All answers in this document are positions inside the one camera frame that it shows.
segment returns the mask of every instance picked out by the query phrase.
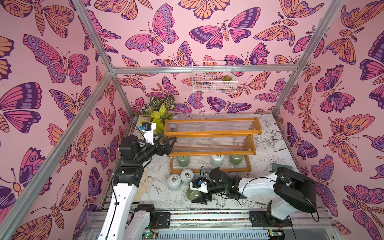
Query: pink wall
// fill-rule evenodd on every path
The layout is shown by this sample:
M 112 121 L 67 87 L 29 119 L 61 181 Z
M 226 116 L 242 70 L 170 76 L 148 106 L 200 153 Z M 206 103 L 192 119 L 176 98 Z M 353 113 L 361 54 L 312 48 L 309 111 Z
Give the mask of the pink wall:
M 307 70 L 319 66 L 320 73 L 299 79 L 278 120 L 300 168 L 317 179 L 318 202 L 330 210 L 344 238 L 377 240 L 384 237 L 384 157 L 379 152 L 384 151 L 384 33 L 377 27 L 384 1 L 345 4 L 345 13 L 340 10 L 341 18 L 338 14 L 331 23 L 322 54 Z

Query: pink butterfly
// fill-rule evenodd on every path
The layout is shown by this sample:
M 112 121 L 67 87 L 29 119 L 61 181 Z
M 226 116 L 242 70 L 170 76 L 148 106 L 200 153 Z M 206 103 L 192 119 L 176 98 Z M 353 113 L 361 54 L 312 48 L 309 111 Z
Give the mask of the pink butterfly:
M 156 96 L 158 98 L 165 98 L 167 95 L 172 96 L 172 95 L 178 95 L 179 92 L 176 91 L 175 85 L 173 85 L 170 81 L 169 78 L 163 77 L 163 87 L 159 83 L 156 83 L 156 85 L 159 87 L 157 88 L 151 88 L 153 91 L 161 91 L 161 92 L 152 92 L 152 93 L 147 93 L 145 96 L 147 97 L 153 97 Z
M 106 135 L 107 132 L 112 134 L 113 126 L 115 125 L 116 110 L 111 114 L 109 109 L 108 114 L 104 109 L 104 114 L 96 108 L 96 115 L 99 118 L 99 127 L 102 128 L 103 134 Z
M 111 31 L 108 31 L 106 29 L 102 29 L 103 27 L 101 26 L 101 24 L 97 20 L 97 18 L 95 16 L 95 14 L 93 13 L 93 11 L 88 10 L 88 15 L 89 15 L 89 17 L 92 20 L 93 26 L 95 27 L 95 29 L 96 29 L 96 31 L 97 31 L 97 33 L 99 35 L 99 38 L 101 40 L 101 43 L 102 43 L 105 51 L 111 52 L 111 53 L 119 53 L 116 49 L 114 49 L 113 47 L 111 47 L 108 44 L 106 44 L 108 41 L 105 38 L 120 39 L 121 37 L 119 35 L 116 35 L 115 33 L 111 32 Z M 92 39 L 89 37 L 88 31 L 86 30 L 82 20 L 80 19 L 80 16 L 79 16 L 79 20 L 80 20 L 80 23 L 81 23 L 81 25 L 83 27 L 84 33 L 86 35 L 85 36 L 85 40 L 84 40 L 84 50 L 88 50 L 91 45 L 92 45 L 92 48 L 94 48 Z M 95 59 L 96 59 L 96 62 L 98 61 L 98 58 L 99 58 L 99 54 L 97 53 L 97 51 L 95 49 Z
M 207 49 L 222 48 L 223 37 L 229 41 L 229 35 L 231 35 L 235 43 L 239 43 L 243 38 L 248 38 L 251 31 L 242 28 L 253 28 L 259 16 L 259 7 L 250 8 L 234 17 L 228 26 L 225 24 L 228 20 L 225 20 L 223 23 L 218 23 L 221 24 L 221 28 L 218 26 L 200 26 L 192 29 L 189 35 L 202 44 L 209 40 L 206 44 Z
M 297 92 L 298 89 L 299 89 L 299 84 L 297 83 L 296 85 L 293 86 L 292 90 L 288 94 L 288 97 L 283 102 L 283 108 L 287 110 L 289 113 L 291 113 L 292 116 L 295 114 L 295 108 L 293 107 L 293 103 L 292 103 L 292 101 L 295 99 L 293 95 Z
M 132 104 L 133 111 L 136 113 L 140 113 L 141 108 L 146 106 L 144 102 L 144 98 L 137 98 L 135 101 L 135 105 L 132 102 L 131 104 Z
M 77 53 L 68 59 L 66 56 L 61 57 L 51 45 L 40 38 L 27 34 L 24 34 L 23 43 L 32 50 L 36 61 L 48 66 L 48 73 L 53 83 L 63 83 L 66 75 L 69 75 L 73 84 L 81 85 L 82 73 L 87 72 L 87 67 L 90 64 L 87 56 Z
M 164 51 L 164 46 L 161 44 L 163 41 L 172 44 L 179 39 L 172 29 L 173 24 L 175 23 L 175 20 L 172 17 L 172 11 L 173 8 L 168 4 L 162 5 L 153 17 L 153 31 L 149 30 L 149 34 L 142 33 L 130 37 L 125 43 L 125 46 L 129 50 L 136 49 L 140 52 L 149 50 L 159 56 L 160 53 Z
M 129 122 L 131 120 L 129 114 L 127 113 L 127 111 L 124 111 L 124 109 L 119 108 L 119 114 L 121 116 L 121 122 L 123 124 L 126 124 L 127 122 Z
M 275 90 L 270 89 L 270 93 L 262 93 L 255 96 L 255 99 L 260 99 L 261 101 L 266 101 L 267 103 L 274 103 L 277 101 L 277 98 L 280 96 L 282 92 L 285 82 L 285 78 L 279 78 L 275 84 Z
M 184 101 L 184 103 L 178 103 L 175 107 L 175 112 L 182 112 L 182 113 L 191 113 L 192 108 L 194 109 L 200 109 L 203 108 L 203 104 L 201 103 L 201 100 L 203 100 L 203 93 L 192 93 L 187 101 Z

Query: wire basket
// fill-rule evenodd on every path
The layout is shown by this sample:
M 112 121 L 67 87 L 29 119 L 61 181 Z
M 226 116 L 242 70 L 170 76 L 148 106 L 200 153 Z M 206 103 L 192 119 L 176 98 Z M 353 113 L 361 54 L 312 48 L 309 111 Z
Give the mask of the wire basket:
M 212 66 L 212 61 L 194 61 L 192 66 L 192 93 L 234 93 L 236 91 L 238 78 L 234 65 L 225 65 L 222 62 L 222 68 L 217 69 Z M 204 70 L 199 70 L 197 65 L 205 66 Z

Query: butterfly print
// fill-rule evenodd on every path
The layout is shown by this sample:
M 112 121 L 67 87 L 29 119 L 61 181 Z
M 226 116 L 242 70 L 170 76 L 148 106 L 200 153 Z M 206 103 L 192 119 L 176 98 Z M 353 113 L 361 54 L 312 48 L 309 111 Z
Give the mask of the butterfly print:
M 308 176 L 309 171 L 307 167 L 305 168 L 300 167 L 300 170 L 301 170 L 301 174 L 303 174 L 304 176 Z
M 300 60 L 300 55 L 294 57 L 293 59 L 290 56 L 288 56 L 288 57 L 290 58 L 290 60 L 288 60 L 283 55 L 276 55 L 273 59 L 274 59 L 276 64 L 297 64 Z
M 355 48 L 348 37 L 351 37 L 354 42 L 357 42 L 357 37 L 354 34 L 359 33 L 365 28 L 364 26 L 360 26 L 374 18 L 383 9 L 384 1 L 382 0 L 367 4 L 361 11 L 360 8 L 353 9 L 350 13 L 346 12 L 346 7 L 344 5 L 341 9 L 340 20 L 341 23 L 350 30 L 341 30 L 339 34 L 345 38 L 334 40 L 328 44 L 324 48 L 323 54 L 328 50 L 331 50 L 334 55 L 339 54 L 339 59 L 341 61 L 354 65 L 356 63 Z
M 209 109 L 216 111 L 217 113 L 221 110 L 227 111 L 227 113 L 238 113 L 239 111 L 243 112 L 252 107 L 249 103 L 233 103 L 233 102 L 225 102 L 221 98 L 217 97 L 208 97 L 208 104 L 212 107 Z
M 77 171 L 67 187 L 64 190 L 63 196 L 58 205 L 52 205 L 50 208 L 41 207 L 39 209 L 47 209 L 51 210 L 51 214 L 44 215 L 42 217 L 38 217 L 30 222 L 27 222 L 16 229 L 16 232 L 13 234 L 11 240 L 16 239 L 47 239 L 51 232 L 52 228 L 52 220 L 55 220 L 56 225 L 59 228 L 64 229 L 64 216 L 60 212 L 62 211 L 71 211 L 77 207 L 80 202 L 80 181 L 81 181 L 81 170 Z M 31 212 L 31 214 L 35 213 L 39 209 L 36 209 Z
M 103 184 L 103 179 L 100 178 L 99 171 L 97 168 L 92 167 L 91 173 L 89 174 L 88 179 L 88 198 L 85 196 L 85 208 L 80 214 L 79 220 L 76 223 L 72 240 L 77 240 L 81 234 L 84 231 L 84 226 L 88 222 L 88 216 L 90 212 L 93 212 L 97 209 L 97 206 L 95 204 L 92 204 L 96 202 L 96 196 L 99 195 L 102 191 L 101 185 Z
M 321 97 L 326 97 L 326 99 L 320 104 L 321 111 L 325 113 L 332 112 L 333 109 L 335 111 L 339 111 L 341 113 L 345 107 L 350 107 L 352 103 L 355 101 L 355 98 L 346 93 L 335 92 L 341 89 L 336 89 L 336 87 L 342 83 L 342 81 L 336 85 L 337 81 L 341 77 L 343 73 L 344 65 L 336 65 L 335 68 L 328 69 L 327 73 L 324 77 L 322 77 L 316 83 L 316 91 L 317 92 L 325 92 Z
M 3 57 L 9 56 L 11 51 L 15 49 L 13 47 L 14 43 L 14 41 L 0 36 L 0 81 L 8 79 L 8 75 L 12 72 L 11 65 L 8 63 L 8 60 Z
M 123 139 L 125 137 L 125 131 L 121 128 L 121 126 L 119 126 L 119 134 L 120 134 L 120 138 Z
M 161 44 L 162 42 L 172 44 L 179 39 L 172 29 L 175 23 L 172 17 L 172 11 L 173 8 L 168 4 L 162 5 L 153 17 L 153 31 L 150 29 L 148 31 L 149 34 L 142 33 L 130 37 L 125 43 L 125 46 L 129 50 L 136 49 L 140 52 L 149 50 L 159 56 L 160 53 L 164 51 L 164 46 Z
M 311 79 L 311 76 L 314 76 L 314 75 L 320 73 L 320 71 L 321 71 L 320 66 L 311 66 L 312 64 L 315 64 L 315 63 L 311 63 L 311 59 L 310 59 L 307 62 L 307 64 L 305 65 L 303 73 L 301 74 L 301 76 L 305 75 L 305 77 L 304 77 L 305 83 Z
M 156 96 L 158 98 L 165 98 L 166 96 L 173 96 L 173 95 L 179 95 L 179 92 L 176 91 L 176 86 L 173 85 L 170 81 L 169 78 L 163 77 L 162 85 L 159 83 L 156 83 L 156 85 L 159 88 L 151 88 L 153 91 L 160 91 L 160 92 L 152 92 L 152 93 L 147 93 L 145 96 L 147 97 L 153 97 Z
M 61 57 L 51 45 L 27 34 L 24 34 L 23 43 L 32 50 L 36 61 L 48 66 L 48 73 L 53 83 L 63 83 L 66 75 L 69 75 L 73 84 L 81 85 L 82 73 L 87 72 L 90 64 L 87 56 L 77 53 L 68 59 L 66 56 Z
M 329 209 L 331 215 L 337 217 L 336 200 L 332 194 L 333 190 L 329 189 L 331 187 L 330 183 L 327 182 L 332 177 L 333 169 L 333 158 L 328 154 L 320 159 L 318 165 L 311 165 L 312 175 L 316 178 L 316 193 L 321 197 L 323 204 Z
M 230 0 L 181 0 L 178 5 L 193 10 L 196 18 L 210 19 L 215 11 L 222 10 L 229 5 Z
M 32 9 L 35 9 L 36 25 L 41 35 L 43 35 L 43 32 L 45 30 L 45 21 L 42 15 L 44 13 L 44 16 L 48 24 L 51 26 L 52 30 L 58 36 L 66 38 L 68 36 L 68 29 L 66 29 L 65 27 L 73 21 L 73 11 L 67 7 L 58 5 L 42 7 L 40 5 L 41 2 L 42 1 L 32 2 L 24 0 L 1 0 L 0 4 L 7 12 L 12 14 L 13 16 L 20 18 L 27 17 L 32 12 Z
M 379 60 L 381 63 L 384 63 L 384 56 L 382 52 L 384 50 L 384 32 L 381 33 L 368 52 L 368 56 L 376 60 Z M 365 59 L 360 63 L 360 69 L 362 69 L 362 74 L 360 80 L 368 80 L 371 78 L 376 78 L 373 81 L 373 85 L 384 83 L 384 65 L 379 62 L 376 62 L 371 59 Z M 384 84 L 380 85 L 378 88 L 373 90 L 369 94 L 369 98 L 374 99 L 378 102 L 378 107 L 384 109 Z
M 108 44 L 106 44 L 108 42 L 108 40 L 106 40 L 106 38 L 108 38 L 108 39 L 120 39 L 121 37 L 119 35 L 111 32 L 111 31 L 108 31 L 106 29 L 102 29 L 103 27 L 99 23 L 99 20 L 97 20 L 97 18 L 95 16 L 95 14 L 93 13 L 93 11 L 88 10 L 88 15 L 91 18 L 93 26 L 95 27 L 96 32 L 99 35 L 101 44 L 103 45 L 105 51 L 110 52 L 110 53 L 119 53 L 116 49 L 114 49 L 113 47 L 111 47 Z M 88 33 L 87 29 L 85 28 L 82 20 L 80 19 L 80 16 L 79 16 L 79 20 L 80 20 L 80 23 L 81 23 L 81 25 L 83 27 L 84 33 L 86 35 L 85 39 L 84 39 L 84 50 L 88 50 L 90 46 L 92 46 L 92 48 L 94 48 L 92 39 L 89 36 L 89 33 Z M 96 49 L 95 49 L 95 59 L 96 59 L 96 62 L 99 59 L 99 54 L 96 51 Z
M 269 91 L 271 91 L 270 93 L 262 93 L 262 94 L 256 95 L 255 99 L 260 99 L 261 101 L 266 101 L 267 103 L 276 102 L 277 98 L 280 96 L 280 94 L 281 94 L 281 92 L 285 86 L 284 79 L 285 78 L 279 78 L 279 80 L 277 80 L 277 82 L 275 84 L 274 90 L 270 89 L 269 90 Z
M 293 116 L 295 114 L 295 108 L 293 107 L 293 102 L 295 98 L 293 97 L 297 90 L 299 89 L 299 84 L 297 83 L 292 87 L 292 90 L 288 94 L 288 97 L 283 102 L 283 108 L 287 110 Z
M 57 106 L 61 110 L 64 110 L 65 118 L 68 121 L 67 126 L 69 126 L 71 122 L 74 120 L 76 114 L 84 106 L 85 102 L 91 95 L 91 87 L 88 86 L 84 88 L 81 91 L 79 98 L 77 97 L 77 94 L 76 94 L 76 97 L 73 96 L 72 94 L 73 98 L 71 98 L 69 95 L 59 90 L 51 89 L 49 90 L 49 92 L 51 93 L 52 97 L 55 99 Z
M 346 228 L 343 224 L 341 224 L 340 222 L 338 222 L 336 220 L 333 222 L 335 223 L 337 230 L 339 230 L 340 235 L 344 236 L 344 235 L 351 234 L 351 231 L 348 228 Z
M 297 156 L 300 156 L 303 160 L 316 157 L 319 151 L 309 142 L 301 140 L 303 137 L 296 132 L 295 127 L 287 122 L 287 140 L 291 147 L 297 148 Z
M 49 132 L 48 138 L 51 140 L 52 146 L 56 145 L 56 143 L 59 141 L 59 139 L 61 138 L 61 136 L 64 133 L 64 131 L 60 127 L 56 126 L 53 123 L 51 123 L 49 125 L 48 132 Z M 92 126 L 87 128 L 81 134 L 80 137 L 79 137 L 79 133 L 78 133 L 78 136 L 76 137 L 76 139 L 73 140 L 72 143 L 70 143 L 68 148 L 65 150 L 64 155 L 61 157 L 60 162 L 59 162 L 60 167 L 56 172 L 59 173 L 60 169 L 64 166 L 66 166 L 67 164 L 70 164 L 72 162 L 72 159 L 74 159 L 74 158 L 76 159 L 76 161 L 80 161 L 80 162 L 84 161 L 84 163 L 86 165 L 87 162 L 85 161 L 85 158 L 88 155 L 88 147 L 91 144 L 92 137 L 93 137 L 93 127 Z
M 98 109 L 95 109 L 96 116 L 99 118 L 99 127 L 102 128 L 102 132 L 104 135 L 109 132 L 112 134 L 113 126 L 115 125 L 115 117 L 116 117 L 116 110 L 113 111 L 111 114 L 111 110 L 109 109 L 108 114 L 104 109 L 104 114 Z
M 350 136 L 366 129 L 375 120 L 375 117 L 372 117 L 369 114 L 364 116 L 359 114 L 357 116 L 346 118 L 345 120 L 342 118 L 337 118 L 334 121 L 332 121 L 331 118 L 328 118 L 328 120 L 331 122 L 333 136 L 329 138 L 328 144 L 323 147 L 328 146 L 333 153 L 339 154 L 339 157 L 348 167 L 351 167 L 354 171 L 361 172 L 359 158 L 348 142 L 352 144 L 350 139 L 358 137 Z
M 298 23 L 295 20 L 289 18 L 303 18 L 310 16 L 321 9 L 323 5 L 324 3 L 321 3 L 314 8 L 310 8 L 305 1 L 299 3 L 299 0 L 280 0 L 281 9 L 287 19 L 284 19 L 283 14 L 279 12 L 277 14 L 279 20 L 273 22 L 272 25 L 277 25 L 280 23 L 283 24 L 268 28 L 256 34 L 253 38 L 263 41 L 271 41 L 275 38 L 277 38 L 277 41 L 283 41 L 287 39 L 290 41 L 289 45 L 292 46 L 295 42 L 295 34 L 287 26 L 295 26 Z
M 138 0 L 138 2 L 143 4 L 144 7 L 153 10 L 151 3 L 148 0 Z M 98 10 L 112 13 L 120 13 L 124 10 L 121 13 L 121 17 L 127 20 L 134 20 L 138 14 L 135 0 L 96 0 L 94 7 Z
M 204 56 L 203 66 L 216 66 L 217 63 L 215 60 L 208 55 Z M 213 86 L 212 79 L 222 79 L 223 73 L 222 72 L 203 72 L 203 73 L 197 73 L 194 77 L 194 85 L 195 86 L 202 86 L 204 88 L 210 88 Z M 186 84 L 188 86 L 192 86 L 192 78 L 186 78 L 181 80 L 183 84 Z
M 0 130 L 9 132 L 10 122 L 20 132 L 28 133 L 31 125 L 39 122 L 41 116 L 35 111 L 19 109 L 38 109 L 40 103 L 41 88 L 38 83 L 23 83 L 11 88 L 0 98 L 0 110 L 4 111 L 0 114 Z
M 248 54 L 247 57 L 244 58 L 242 54 L 240 56 L 244 59 L 242 60 L 239 57 L 236 57 L 234 55 L 226 55 L 224 61 L 226 61 L 225 65 L 262 65 L 266 64 L 266 57 L 268 57 L 268 50 L 265 49 L 265 45 L 262 43 L 259 43 L 251 52 L 251 55 L 249 56 L 248 60 Z M 236 72 L 236 76 L 240 77 L 244 74 L 244 72 Z
M 136 98 L 135 104 L 133 104 L 132 102 L 131 104 L 133 111 L 136 113 L 140 113 L 141 108 L 147 106 L 144 102 L 144 98 Z
M 113 162 L 116 160 L 116 149 L 118 148 L 119 136 L 115 136 L 110 142 L 109 146 L 97 147 L 92 150 L 91 157 L 96 160 L 96 162 L 101 162 L 103 170 L 108 167 L 109 160 Z
M 298 118 L 304 118 L 303 122 L 301 123 L 301 129 L 303 132 L 305 132 L 305 133 L 309 132 L 310 134 L 317 137 L 318 139 L 322 139 L 323 134 L 321 133 L 319 126 L 313 120 L 313 118 L 310 116 L 310 115 L 315 116 L 311 112 L 312 108 L 310 108 L 311 99 L 312 99 L 312 83 L 308 84 L 308 86 L 305 89 L 305 92 L 303 94 L 303 97 L 300 96 L 299 99 L 297 100 L 297 106 L 301 110 L 304 110 L 304 112 L 299 113 L 297 115 L 297 117 Z
M 184 103 L 178 103 L 175 106 L 175 112 L 182 112 L 182 113 L 191 113 L 192 108 L 194 109 L 200 109 L 203 108 L 203 104 L 201 103 L 201 100 L 203 100 L 203 93 L 197 92 L 192 93 L 188 100 L 184 101 Z
M 242 28 L 253 28 L 259 16 L 260 8 L 250 8 L 235 16 L 228 26 L 225 24 L 228 20 L 225 20 L 223 23 L 218 23 L 221 24 L 221 27 L 200 26 L 192 29 L 189 35 L 201 44 L 205 44 L 208 41 L 205 45 L 207 49 L 222 48 L 223 38 L 229 41 L 230 35 L 235 43 L 239 43 L 243 38 L 248 38 L 251 35 L 251 31 Z
M 121 56 L 125 65 L 129 68 L 138 68 L 140 67 L 139 63 L 136 62 L 133 59 L 130 59 L 126 56 Z M 143 81 L 143 77 L 152 77 L 155 76 L 157 73 L 135 73 L 135 74 L 125 74 L 125 78 L 119 78 L 120 84 L 123 86 L 131 86 L 133 88 L 141 88 L 143 93 L 145 93 L 147 90 L 145 86 L 140 83 L 138 80 Z
M 131 118 L 130 118 L 130 116 L 129 116 L 127 111 L 125 111 L 122 108 L 119 108 L 119 114 L 121 116 L 121 122 L 123 124 L 126 124 L 127 122 L 130 122 Z
M 384 189 L 369 189 L 363 185 L 357 185 L 356 190 L 352 186 L 344 186 L 344 190 L 349 194 L 347 195 L 349 201 L 343 199 L 343 204 L 349 211 L 353 212 L 355 221 L 368 231 L 372 239 L 381 240 L 380 232 L 368 213 L 377 224 L 382 226 L 382 221 L 376 214 L 382 214 L 384 209 L 376 206 L 370 207 L 368 204 L 384 202 Z

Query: cable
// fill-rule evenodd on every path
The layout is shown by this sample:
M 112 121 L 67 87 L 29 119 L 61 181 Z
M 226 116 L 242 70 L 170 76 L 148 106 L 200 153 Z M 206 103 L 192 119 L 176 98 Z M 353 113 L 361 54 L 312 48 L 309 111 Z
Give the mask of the cable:
M 111 224 L 109 225 L 108 232 L 107 232 L 107 236 L 105 237 L 105 239 L 108 239 L 108 234 L 109 234 L 109 231 L 111 230 L 111 226 L 112 226 L 112 223 L 113 223 L 113 218 L 115 217 L 116 208 L 117 208 L 117 205 L 118 205 L 118 199 L 117 199 L 117 197 L 116 197 L 115 190 L 113 189 L 113 178 L 114 178 L 114 176 L 112 177 L 112 180 L 111 180 L 111 186 L 112 186 L 112 192 L 113 192 L 113 194 L 115 195 L 115 210 L 113 211 Z
M 272 180 L 272 179 L 267 178 L 267 177 L 256 177 L 256 178 L 254 178 L 254 179 L 251 179 L 249 182 L 247 182 L 247 183 L 245 184 L 245 186 L 244 186 L 244 188 L 243 188 L 243 192 L 241 193 L 241 206 L 243 205 L 243 194 L 244 194 L 244 189 L 245 189 L 245 187 L 246 187 L 250 182 L 252 182 L 253 180 L 260 179 L 260 178 L 265 178 L 265 179 L 269 179 L 269 180 L 271 180 L 272 182 L 276 182 L 275 180 Z

